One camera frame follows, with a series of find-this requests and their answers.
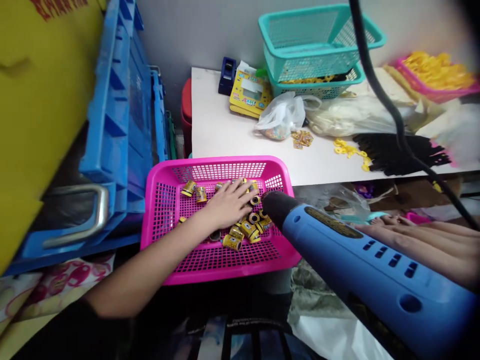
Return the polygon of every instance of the blue heat gun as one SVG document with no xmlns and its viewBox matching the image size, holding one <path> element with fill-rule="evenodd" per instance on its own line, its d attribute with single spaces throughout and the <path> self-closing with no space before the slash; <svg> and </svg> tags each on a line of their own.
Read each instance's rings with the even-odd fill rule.
<svg viewBox="0 0 480 360">
<path fill-rule="evenodd" d="M 394 359 L 457 352 L 478 297 L 428 267 L 280 191 L 263 210 Z"/>
</svg>

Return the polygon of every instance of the pink basket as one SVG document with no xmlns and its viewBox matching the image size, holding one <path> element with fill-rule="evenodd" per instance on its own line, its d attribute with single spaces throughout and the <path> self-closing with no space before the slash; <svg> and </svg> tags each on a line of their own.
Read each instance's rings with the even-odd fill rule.
<svg viewBox="0 0 480 360">
<path fill-rule="evenodd" d="M 427 97 L 427 99 L 433 101 L 437 104 L 445 103 L 449 100 L 453 100 L 456 98 L 460 98 L 465 95 L 474 94 L 480 92 L 480 84 L 477 82 L 474 83 L 468 89 L 463 90 L 434 90 L 431 87 L 425 85 L 423 81 L 421 81 L 405 64 L 404 60 L 407 59 L 408 56 L 401 57 L 395 61 L 393 66 L 397 69 L 400 74 L 403 75 L 405 80 L 408 81 L 411 88 L 416 92 L 423 94 Z"/>
<path fill-rule="evenodd" d="M 143 250 L 171 231 L 180 217 L 190 217 L 204 205 L 180 194 L 188 180 L 206 189 L 208 199 L 215 184 L 226 180 L 257 180 L 260 195 L 278 190 L 294 196 L 285 164 L 273 156 L 207 157 L 164 161 L 148 174 L 145 215 L 141 232 Z M 254 211 L 261 209 L 255 206 Z M 222 237 L 228 229 L 222 230 Z M 261 241 L 243 241 L 239 252 L 220 242 L 201 243 L 177 266 L 164 285 L 201 283 L 262 274 L 295 266 L 301 259 L 275 226 L 261 235 Z"/>
</svg>

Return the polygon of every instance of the hand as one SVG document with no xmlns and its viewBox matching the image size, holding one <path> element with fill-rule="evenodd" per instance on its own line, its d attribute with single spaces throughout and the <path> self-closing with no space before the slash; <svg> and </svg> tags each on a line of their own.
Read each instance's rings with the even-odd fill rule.
<svg viewBox="0 0 480 360">
<path fill-rule="evenodd" d="M 241 178 L 233 184 L 227 181 L 210 199 L 205 208 L 200 210 L 204 216 L 214 221 L 215 229 L 228 228 L 252 211 L 247 203 L 259 192 L 254 190 L 246 193 L 252 185 L 251 181 L 241 184 Z"/>
<path fill-rule="evenodd" d="M 480 281 L 480 232 L 446 222 L 418 226 L 355 225 L 355 229 L 477 291 Z"/>
</svg>

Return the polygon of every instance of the red container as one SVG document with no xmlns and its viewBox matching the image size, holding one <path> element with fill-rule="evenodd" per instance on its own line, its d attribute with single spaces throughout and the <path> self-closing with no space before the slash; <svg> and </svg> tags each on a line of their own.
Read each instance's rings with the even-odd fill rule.
<svg viewBox="0 0 480 360">
<path fill-rule="evenodd" d="M 181 128 L 185 146 L 183 157 L 187 159 L 192 152 L 192 78 L 189 78 L 181 91 Z"/>
</svg>

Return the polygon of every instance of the white table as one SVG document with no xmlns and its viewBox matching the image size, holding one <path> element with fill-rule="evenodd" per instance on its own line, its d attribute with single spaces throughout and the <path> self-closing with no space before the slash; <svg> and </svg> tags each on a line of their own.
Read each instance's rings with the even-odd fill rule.
<svg viewBox="0 0 480 360">
<path fill-rule="evenodd" d="M 273 141 L 253 131 L 256 119 L 230 111 L 228 96 L 218 93 L 220 72 L 197 67 L 191 69 L 192 155 L 194 158 L 272 155 L 287 166 L 291 184 L 332 184 L 374 179 L 387 179 L 381 171 L 363 171 L 363 158 L 350 159 L 336 154 L 334 138 L 314 136 L 310 147 L 293 147 L 292 139 Z M 480 162 L 467 167 L 450 164 L 434 166 L 439 174 L 480 170 Z M 424 176 L 415 172 L 408 177 Z"/>
</svg>

